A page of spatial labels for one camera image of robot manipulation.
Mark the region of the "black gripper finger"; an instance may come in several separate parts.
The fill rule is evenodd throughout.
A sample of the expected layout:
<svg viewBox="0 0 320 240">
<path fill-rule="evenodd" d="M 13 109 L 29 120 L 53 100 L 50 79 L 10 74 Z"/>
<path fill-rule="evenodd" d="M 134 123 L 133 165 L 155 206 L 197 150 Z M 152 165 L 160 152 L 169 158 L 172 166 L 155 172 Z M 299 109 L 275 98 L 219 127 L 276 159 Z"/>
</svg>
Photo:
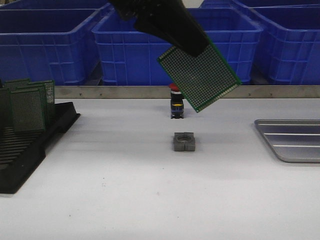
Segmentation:
<svg viewBox="0 0 320 240">
<path fill-rule="evenodd" d="M 192 57 L 210 44 L 202 27 L 181 0 L 139 0 L 134 27 L 156 36 Z"/>
</svg>

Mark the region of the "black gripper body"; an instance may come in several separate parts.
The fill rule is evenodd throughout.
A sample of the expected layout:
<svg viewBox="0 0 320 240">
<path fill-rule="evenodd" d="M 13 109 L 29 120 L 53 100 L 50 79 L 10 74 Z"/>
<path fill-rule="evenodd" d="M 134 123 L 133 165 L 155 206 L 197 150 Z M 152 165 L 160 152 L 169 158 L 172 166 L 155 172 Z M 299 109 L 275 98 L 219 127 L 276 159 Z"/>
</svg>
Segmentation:
<svg viewBox="0 0 320 240">
<path fill-rule="evenodd" d="M 123 20 L 148 15 L 160 3 L 159 0 L 109 0 Z"/>
</svg>

